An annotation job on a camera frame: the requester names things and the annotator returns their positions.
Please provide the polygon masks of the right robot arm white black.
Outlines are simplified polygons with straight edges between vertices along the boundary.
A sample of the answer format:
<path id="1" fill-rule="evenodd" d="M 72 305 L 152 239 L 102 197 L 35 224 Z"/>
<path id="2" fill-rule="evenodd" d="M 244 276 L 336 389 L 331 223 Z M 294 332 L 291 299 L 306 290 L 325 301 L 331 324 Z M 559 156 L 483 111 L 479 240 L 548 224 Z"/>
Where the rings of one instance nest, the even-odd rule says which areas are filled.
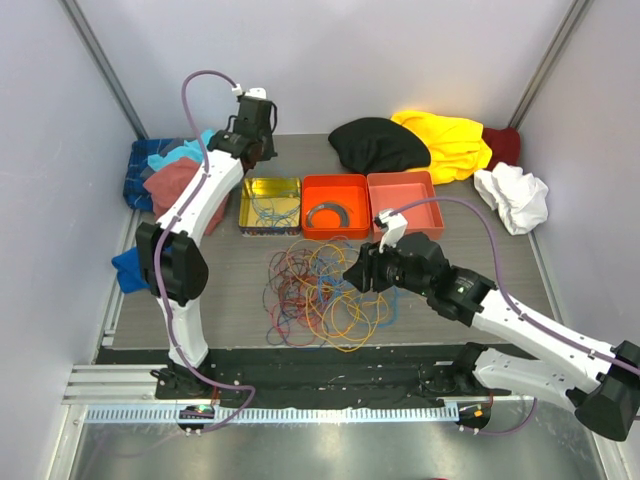
<path id="1" fill-rule="evenodd" d="M 472 346 L 451 371 L 457 391 L 507 390 L 552 403 L 592 432 L 622 442 L 639 415 L 639 347 L 614 346 L 527 307 L 495 282 L 453 266 L 422 233 L 395 246 L 361 246 L 343 278 L 359 292 L 391 287 L 423 297 L 439 316 L 497 336 L 527 353 L 512 357 Z"/>

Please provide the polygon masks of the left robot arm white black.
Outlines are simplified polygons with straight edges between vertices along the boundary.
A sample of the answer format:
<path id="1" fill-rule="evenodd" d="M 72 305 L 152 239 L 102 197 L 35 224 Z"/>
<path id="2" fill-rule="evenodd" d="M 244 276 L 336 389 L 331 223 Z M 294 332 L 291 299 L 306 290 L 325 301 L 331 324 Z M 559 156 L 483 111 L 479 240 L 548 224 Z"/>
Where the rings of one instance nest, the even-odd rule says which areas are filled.
<path id="1" fill-rule="evenodd" d="M 143 222 L 136 231 L 141 274 L 162 309 L 169 358 L 184 368 L 178 386 L 193 399 L 205 397 L 213 385 L 212 373 L 201 367 L 209 353 L 200 307 L 209 268 L 200 244 L 214 214 L 246 171 L 277 155 L 276 123 L 277 107 L 265 89 L 240 94 L 238 111 L 227 128 L 199 143 L 203 160 L 178 199 L 156 222 Z"/>

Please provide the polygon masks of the orange square tray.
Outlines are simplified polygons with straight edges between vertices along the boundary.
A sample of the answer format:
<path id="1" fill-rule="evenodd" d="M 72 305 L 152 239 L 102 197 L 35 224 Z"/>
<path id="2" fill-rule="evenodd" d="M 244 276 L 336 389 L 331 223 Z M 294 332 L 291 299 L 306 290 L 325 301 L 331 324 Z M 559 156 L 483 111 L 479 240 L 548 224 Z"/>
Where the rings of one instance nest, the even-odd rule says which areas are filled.
<path id="1" fill-rule="evenodd" d="M 371 228 L 370 214 L 363 175 L 309 175 L 303 179 L 301 229 L 306 239 L 365 239 Z"/>

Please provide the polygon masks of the gold tin box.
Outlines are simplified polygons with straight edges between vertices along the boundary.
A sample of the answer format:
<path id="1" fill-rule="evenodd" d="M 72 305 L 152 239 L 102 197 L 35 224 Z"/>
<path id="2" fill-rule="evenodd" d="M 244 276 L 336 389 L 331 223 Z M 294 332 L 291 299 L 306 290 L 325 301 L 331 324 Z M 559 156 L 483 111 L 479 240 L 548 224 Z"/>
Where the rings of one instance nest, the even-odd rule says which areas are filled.
<path id="1" fill-rule="evenodd" d="M 302 184 L 297 177 L 245 178 L 238 226 L 247 237 L 298 236 Z"/>

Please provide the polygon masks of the black cloth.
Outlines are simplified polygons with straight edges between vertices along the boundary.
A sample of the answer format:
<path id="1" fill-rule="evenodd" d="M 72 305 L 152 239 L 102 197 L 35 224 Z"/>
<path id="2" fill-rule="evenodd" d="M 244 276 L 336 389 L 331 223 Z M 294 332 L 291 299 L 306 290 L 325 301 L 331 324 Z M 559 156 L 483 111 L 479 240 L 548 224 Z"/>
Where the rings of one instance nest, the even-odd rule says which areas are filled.
<path id="1" fill-rule="evenodd" d="M 334 129 L 328 142 L 344 168 L 362 175 L 403 172 L 431 164 L 431 154 L 420 138 L 387 118 L 350 121 Z"/>

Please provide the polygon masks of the yellow cloth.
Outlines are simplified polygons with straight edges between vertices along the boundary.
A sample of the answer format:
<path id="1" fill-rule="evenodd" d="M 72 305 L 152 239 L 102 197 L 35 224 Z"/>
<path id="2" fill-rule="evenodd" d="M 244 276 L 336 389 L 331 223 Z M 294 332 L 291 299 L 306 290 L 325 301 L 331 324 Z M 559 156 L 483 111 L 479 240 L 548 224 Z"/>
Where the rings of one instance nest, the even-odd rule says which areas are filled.
<path id="1" fill-rule="evenodd" d="M 434 185 L 466 180 L 489 166 L 493 152 L 482 138 L 484 126 L 479 122 L 416 110 L 396 112 L 391 120 L 417 136 L 430 153 L 428 166 L 407 172 L 427 171 Z"/>

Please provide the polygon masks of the white cloth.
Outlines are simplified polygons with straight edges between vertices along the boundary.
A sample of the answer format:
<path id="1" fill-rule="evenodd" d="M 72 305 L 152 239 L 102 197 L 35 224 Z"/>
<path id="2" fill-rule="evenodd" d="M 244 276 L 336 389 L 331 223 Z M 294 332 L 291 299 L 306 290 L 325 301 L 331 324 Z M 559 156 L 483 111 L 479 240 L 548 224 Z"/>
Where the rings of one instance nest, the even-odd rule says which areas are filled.
<path id="1" fill-rule="evenodd" d="M 473 184 L 511 235 L 525 235 L 548 219 L 548 186 L 518 166 L 499 162 L 492 171 L 478 170 Z"/>

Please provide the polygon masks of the dark red cloth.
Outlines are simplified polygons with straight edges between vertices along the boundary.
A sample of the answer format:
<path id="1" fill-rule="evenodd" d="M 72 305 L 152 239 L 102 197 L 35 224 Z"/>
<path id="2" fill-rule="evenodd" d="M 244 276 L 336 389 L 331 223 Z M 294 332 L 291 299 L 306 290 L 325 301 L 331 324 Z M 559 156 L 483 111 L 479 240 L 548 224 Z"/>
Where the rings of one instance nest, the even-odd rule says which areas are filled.
<path id="1" fill-rule="evenodd" d="M 491 150 L 491 158 L 486 167 L 492 171 L 499 163 L 517 166 L 521 153 L 521 137 L 512 127 L 493 129 L 485 127 L 482 139 Z"/>

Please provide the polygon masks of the cyan cloth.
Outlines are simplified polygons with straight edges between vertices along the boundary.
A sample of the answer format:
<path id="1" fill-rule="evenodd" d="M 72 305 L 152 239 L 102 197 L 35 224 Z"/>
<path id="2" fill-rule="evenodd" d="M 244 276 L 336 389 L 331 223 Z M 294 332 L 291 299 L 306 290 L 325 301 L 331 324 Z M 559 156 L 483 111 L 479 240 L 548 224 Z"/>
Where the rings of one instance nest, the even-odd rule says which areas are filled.
<path id="1" fill-rule="evenodd" d="M 148 157 L 147 164 L 153 171 L 157 172 L 182 158 L 187 158 L 196 164 L 200 164 L 203 161 L 204 155 L 196 140 L 174 139 L 159 153 L 151 154 Z"/>

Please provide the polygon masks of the salmon pink cloth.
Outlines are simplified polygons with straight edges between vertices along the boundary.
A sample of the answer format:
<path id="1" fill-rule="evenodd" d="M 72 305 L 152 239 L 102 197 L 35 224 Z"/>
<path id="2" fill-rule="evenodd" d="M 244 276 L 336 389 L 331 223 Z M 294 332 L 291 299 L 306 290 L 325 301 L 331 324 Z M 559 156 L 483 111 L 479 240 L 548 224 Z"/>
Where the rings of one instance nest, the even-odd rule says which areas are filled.
<path id="1" fill-rule="evenodd" d="M 209 161 L 197 165 L 182 158 L 144 183 L 159 227 L 175 235 L 185 232 L 197 244 L 213 232 L 212 222 L 221 222 L 226 198 L 243 177 L 240 161 L 224 152 L 214 151 Z"/>

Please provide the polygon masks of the royal blue cloth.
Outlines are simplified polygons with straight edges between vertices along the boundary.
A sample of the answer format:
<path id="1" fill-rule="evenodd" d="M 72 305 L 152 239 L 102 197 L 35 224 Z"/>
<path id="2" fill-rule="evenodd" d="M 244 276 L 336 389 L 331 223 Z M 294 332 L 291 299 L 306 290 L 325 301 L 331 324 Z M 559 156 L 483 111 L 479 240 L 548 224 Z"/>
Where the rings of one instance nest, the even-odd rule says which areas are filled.
<path id="1" fill-rule="evenodd" d="M 116 270 L 116 280 L 123 294 L 149 289 L 149 284 L 141 275 L 138 249 L 136 247 L 132 247 L 113 257 L 111 265 Z"/>

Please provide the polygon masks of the blue plaid cloth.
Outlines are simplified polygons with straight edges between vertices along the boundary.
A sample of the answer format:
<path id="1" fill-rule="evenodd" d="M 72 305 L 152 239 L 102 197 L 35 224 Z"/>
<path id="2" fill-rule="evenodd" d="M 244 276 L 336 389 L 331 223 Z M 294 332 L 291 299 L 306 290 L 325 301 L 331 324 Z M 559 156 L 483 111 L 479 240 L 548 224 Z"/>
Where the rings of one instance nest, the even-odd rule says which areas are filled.
<path id="1" fill-rule="evenodd" d="M 151 194 L 144 188 L 144 182 L 154 173 L 148 165 L 148 158 L 152 155 L 164 158 L 171 149 L 183 143 L 182 138 L 142 139 L 132 143 L 123 184 L 125 203 L 132 210 L 153 211 Z"/>

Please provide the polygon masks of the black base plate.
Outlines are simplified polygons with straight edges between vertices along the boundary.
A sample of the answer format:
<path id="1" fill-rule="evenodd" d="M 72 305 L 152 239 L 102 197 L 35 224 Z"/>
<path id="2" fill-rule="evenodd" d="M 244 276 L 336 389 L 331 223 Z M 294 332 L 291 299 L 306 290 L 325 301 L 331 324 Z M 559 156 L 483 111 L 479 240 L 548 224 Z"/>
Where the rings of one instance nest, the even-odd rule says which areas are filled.
<path id="1" fill-rule="evenodd" d="M 418 408 L 446 397 L 484 397 L 466 345 L 213 349 L 204 373 L 218 383 L 252 385 L 254 408 Z"/>

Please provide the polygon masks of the aluminium rail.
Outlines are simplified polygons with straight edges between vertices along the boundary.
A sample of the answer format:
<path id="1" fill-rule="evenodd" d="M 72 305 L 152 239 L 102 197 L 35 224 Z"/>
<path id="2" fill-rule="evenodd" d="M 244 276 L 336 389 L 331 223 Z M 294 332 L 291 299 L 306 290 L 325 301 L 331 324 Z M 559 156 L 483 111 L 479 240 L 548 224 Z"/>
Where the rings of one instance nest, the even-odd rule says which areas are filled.
<path id="1" fill-rule="evenodd" d="M 154 400 L 162 365 L 75 365 L 63 394 L 63 404 L 128 404 Z"/>

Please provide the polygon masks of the left aluminium frame post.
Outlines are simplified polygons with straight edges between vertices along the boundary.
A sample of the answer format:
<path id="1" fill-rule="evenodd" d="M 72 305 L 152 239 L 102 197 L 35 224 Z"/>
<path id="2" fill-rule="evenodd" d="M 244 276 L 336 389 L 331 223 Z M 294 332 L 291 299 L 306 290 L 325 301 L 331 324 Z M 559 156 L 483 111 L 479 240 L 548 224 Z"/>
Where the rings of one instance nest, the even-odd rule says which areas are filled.
<path id="1" fill-rule="evenodd" d="M 99 75 L 123 113 L 137 139 L 148 139 L 148 133 L 122 82 L 113 68 L 81 5 L 76 0 L 59 0 L 70 24 L 87 50 Z"/>

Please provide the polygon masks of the aluminium frame post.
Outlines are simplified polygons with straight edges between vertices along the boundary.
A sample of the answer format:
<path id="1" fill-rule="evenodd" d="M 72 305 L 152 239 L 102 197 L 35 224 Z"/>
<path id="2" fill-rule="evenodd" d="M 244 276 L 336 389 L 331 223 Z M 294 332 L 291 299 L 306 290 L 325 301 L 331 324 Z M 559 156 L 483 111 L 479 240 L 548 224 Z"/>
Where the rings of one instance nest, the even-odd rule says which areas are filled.
<path id="1" fill-rule="evenodd" d="M 59 0 L 70 24 L 87 50 L 99 75 L 123 113 L 137 139 L 148 139 L 148 133 L 122 82 L 113 68 L 81 5 L 76 0 Z"/>
<path id="2" fill-rule="evenodd" d="M 518 130 L 521 127 L 534 101 L 541 93 L 546 81 L 560 61 L 564 50 L 569 45 L 593 4 L 593 0 L 573 0 L 570 3 L 510 118 L 508 123 L 510 128 Z"/>

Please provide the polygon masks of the right aluminium frame post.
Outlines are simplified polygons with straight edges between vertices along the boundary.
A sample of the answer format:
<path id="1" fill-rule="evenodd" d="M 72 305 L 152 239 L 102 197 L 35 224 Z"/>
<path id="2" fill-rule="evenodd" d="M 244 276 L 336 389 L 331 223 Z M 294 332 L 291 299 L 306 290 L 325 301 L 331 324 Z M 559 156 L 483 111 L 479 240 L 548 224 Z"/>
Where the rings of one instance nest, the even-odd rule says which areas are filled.
<path id="1" fill-rule="evenodd" d="M 521 127 L 534 101 L 541 93 L 546 81 L 560 61 L 564 50 L 569 45 L 593 4 L 593 0 L 573 0 L 570 3 L 510 118 L 508 123 L 510 128 L 518 130 Z"/>

